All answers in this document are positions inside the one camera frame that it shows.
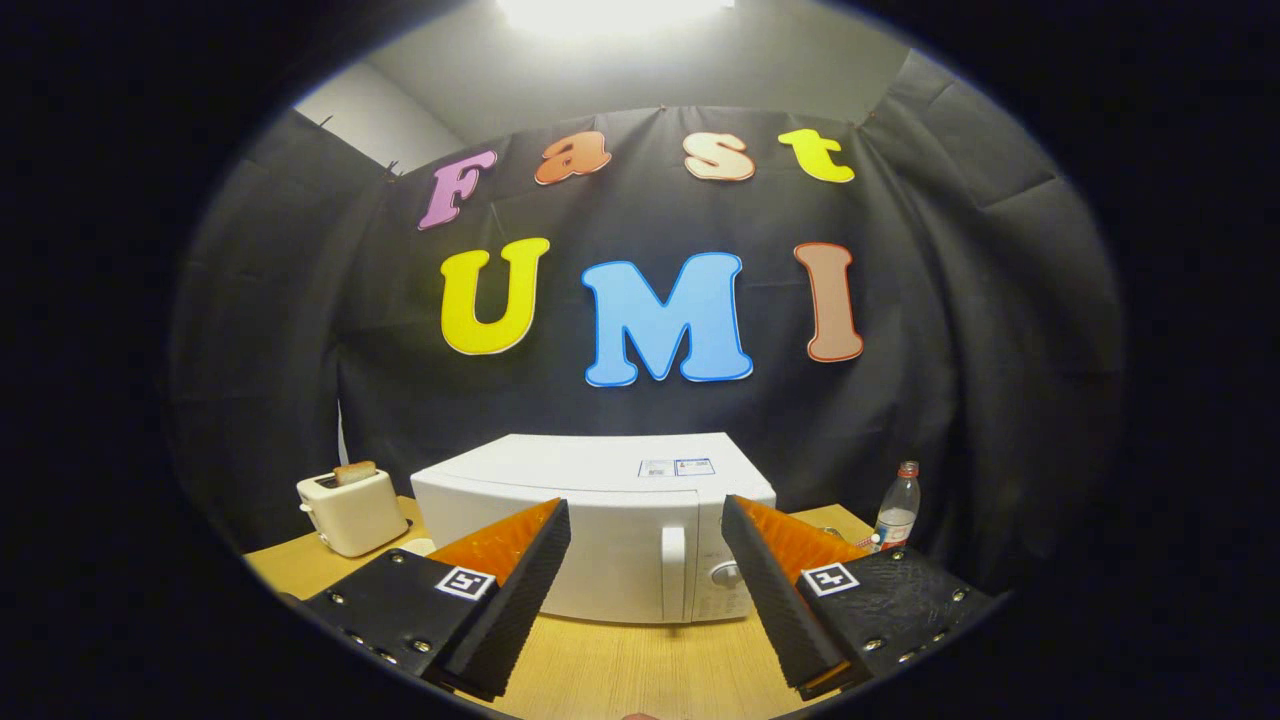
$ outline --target microwave handle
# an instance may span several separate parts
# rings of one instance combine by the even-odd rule
[[[662,621],[681,623],[685,614],[685,529],[662,529]]]

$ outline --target brown letter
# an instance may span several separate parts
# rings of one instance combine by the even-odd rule
[[[849,300],[849,275],[854,261],[849,250],[829,242],[806,242],[794,251],[809,270],[813,288],[813,340],[809,357],[819,363],[852,360],[863,354],[863,338],[854,329],[854,309]]]

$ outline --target ceiling light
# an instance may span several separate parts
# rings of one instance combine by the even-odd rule
[[[498,0],[512,26],[566,38],[645,32],[717,9],[733,0]]]

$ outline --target table surface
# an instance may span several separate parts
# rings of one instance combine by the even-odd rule
[[[398,497],[412,527],[360,557],[343,557],[311,533],[244,556],[275,591],[308,598],[390,547],[430,537],[410,497]],[[872,528],[838,505],[794,518],[829,527],[851,542]],[[620,625],[539,615],[507,684],[507,694],[479,705],[527,720],[621,720],[644,712],[659,720],[776,717],[803,702],[786,685],[755,610],[748,618],[687,625]]]

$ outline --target letter m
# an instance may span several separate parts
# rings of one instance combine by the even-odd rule
[[[653,379],[666,379],[685,332],[690,336],[689,357],[680,364],[680,374],[686,379],[700,383],[750,375],[751,359],[742,352],[733,304],[733,278],[741,269],[737,255],[692,255],[662,302],[631,263],[588,268],[582,284],[595,293],[595,364],[586,369],[586,382],[621,387],[636,380],[640,372],[627,360],[627,337]]]

